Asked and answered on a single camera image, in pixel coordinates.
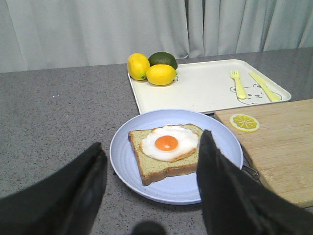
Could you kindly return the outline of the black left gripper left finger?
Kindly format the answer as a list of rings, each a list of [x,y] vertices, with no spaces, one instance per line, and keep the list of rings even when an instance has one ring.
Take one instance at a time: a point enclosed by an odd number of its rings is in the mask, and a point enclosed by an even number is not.
[[[46,179],[0,201],[2,235],[88,235],[107,184],[107,157],[96,142]]]

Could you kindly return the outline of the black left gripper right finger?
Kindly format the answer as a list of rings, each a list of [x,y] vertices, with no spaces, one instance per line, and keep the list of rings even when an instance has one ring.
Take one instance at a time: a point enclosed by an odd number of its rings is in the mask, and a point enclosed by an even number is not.
[[[204,130],[197,183],[209,235],[311,235],[313,215],[252,180]]]

